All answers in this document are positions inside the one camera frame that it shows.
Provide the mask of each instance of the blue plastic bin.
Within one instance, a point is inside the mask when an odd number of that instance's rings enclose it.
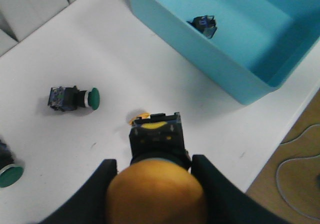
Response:
[[[320,0],[130,2],[143,23],[245,105],[278,89],[320,36]],[[212,39],[187,23],[204,15],[217,21]]]

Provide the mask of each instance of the green button cap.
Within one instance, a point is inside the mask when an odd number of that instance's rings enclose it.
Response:
[[[12,167],[0,173],[0,188],[12,185],[19,180],[23,173],[24,169],[21,166],[12,165]]]
[[[89,106],[92,107],[93,110],[97,110],[100,104],[100,95],[97,88],[93,88],[88,95],[88,103]]]

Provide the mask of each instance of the white table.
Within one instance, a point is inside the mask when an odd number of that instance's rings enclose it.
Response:
[[[103,159],[131,160],[140,111],[182,116],[185,146],[242,191],[320,86],[317,44],[279,90],[243,106],[142,24],[128,0],[77,0],[0,58],[0,138],[25,166],[0,190],[0,223],[41,221]],[[97,87],[98,110],[55,112],[50,88]]]

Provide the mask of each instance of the wooden floor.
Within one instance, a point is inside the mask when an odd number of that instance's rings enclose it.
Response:
[[[320,124],[320,91],[283,140],[289,141],[312,124]],[[255,179],[247,194],[262,206],[292,224],[320,224],[306,218],[281,198],[276,186],[278,165],[290,158],[320,154],[320,126],[308,130],[299,140],[279,146]],[[279,183],[290,203],[309,216],[320,218],[320,157],[290,161],[279,171]]]

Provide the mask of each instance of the gray cable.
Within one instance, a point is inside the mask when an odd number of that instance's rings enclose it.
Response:
[[[308,128],[306,128],[299,136],[297,136],[296,138],[290,140],[290,141],[287,141],[287,142],[283,142],[281,143],[280,145],[286,145],[286,144],[289,144],[289,143],[292,143],[296,140],[298,140],[300,137],[302,137],[302,135],[304,133],[306,133],[310,128],[313,128],[313,127],[316,127],[316,126],[320,126],[320,124],[313,124],[313,125],[310,125]],[[288,163],[288,162],[291,162],[291,161],[296,161],[296,160],[309,160],[309,159],[314,159],[314,158],[318,158],[320,157],[320,153],[318,155],[314,155],[314,156],[308,156],[308,157],[295,157],[295,158],[290,158],[288,160],[285,160],[283,162],[281,162],[279,164],[279,166],[277,167],[276,169],[276,174],[275,174],[275,182],[276,182],[276,187],[278,189],[278,192],[280,193],[282,199],[286,202],[286,204],[291,207],[293,210],[295,210],[297,213],[299,213],[300,215],[306,217],[306,218],[309,218],[309,219],[312,219],[312,220],[315,220],[315,221],[320,221],[320,218],[319,217],[315,217],[315,216],[311,216],[311,215],[308,215],[308,214],[305,214],[303,213],[302,211],[300,211],[297,207],[295,207],[294,205],[292,205],[289,200],[286,198],[281,186],[280,186],[280,181],[279,181],[279,172],[280,172],[280,169],[281,167]]]

